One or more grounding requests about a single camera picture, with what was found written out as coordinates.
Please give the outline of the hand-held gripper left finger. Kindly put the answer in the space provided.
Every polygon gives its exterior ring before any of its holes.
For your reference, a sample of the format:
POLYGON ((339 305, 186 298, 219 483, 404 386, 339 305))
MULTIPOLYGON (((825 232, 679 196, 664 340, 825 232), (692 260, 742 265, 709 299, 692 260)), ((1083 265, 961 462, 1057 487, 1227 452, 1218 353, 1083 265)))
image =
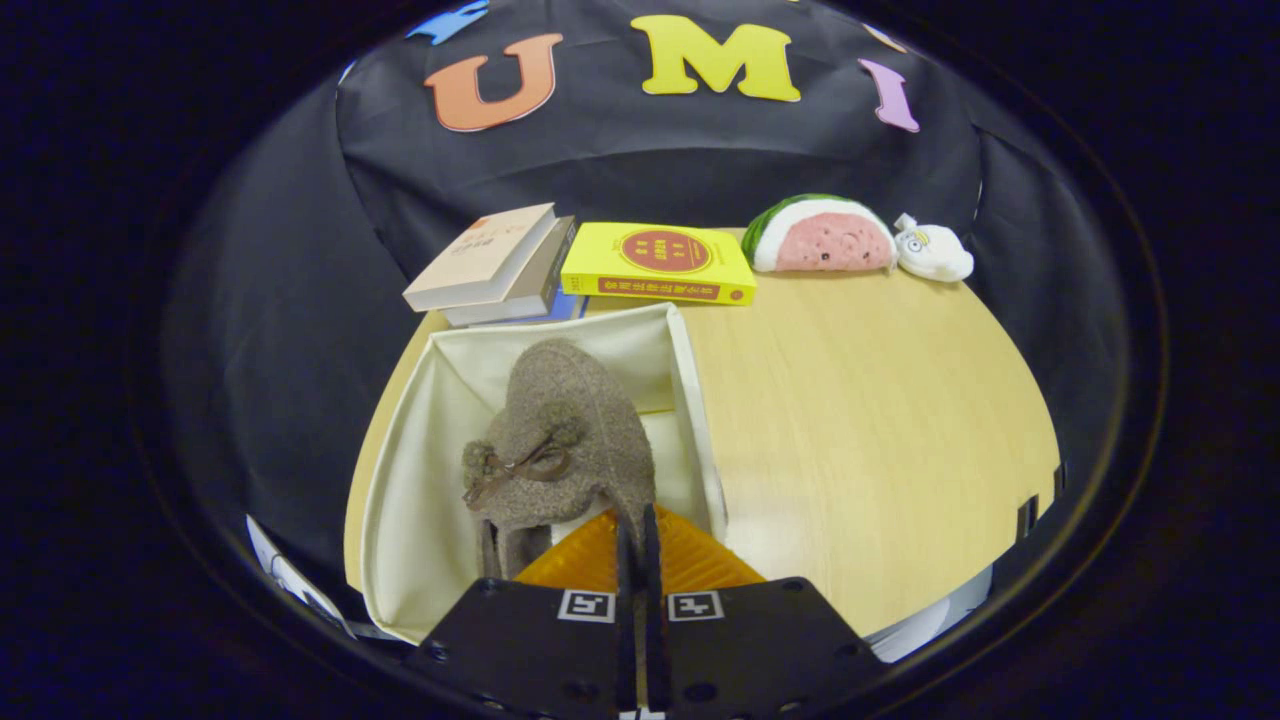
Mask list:
POLYGON ((614 589, 481 578, 406 659, 477 717, 622 719, 637 710, 634 541, 618 524, 614 589))

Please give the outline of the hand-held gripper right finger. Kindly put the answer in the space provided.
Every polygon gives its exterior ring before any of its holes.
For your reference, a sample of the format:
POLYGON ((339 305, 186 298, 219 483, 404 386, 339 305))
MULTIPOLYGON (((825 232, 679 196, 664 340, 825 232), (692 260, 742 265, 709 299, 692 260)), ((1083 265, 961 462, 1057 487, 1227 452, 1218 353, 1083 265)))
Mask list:
POLYGON ((673 592, 689 553, 645 509, 646 701, 667 719, 814 719, 861 711, 890 673, 870 644, 803 577, 673 592))

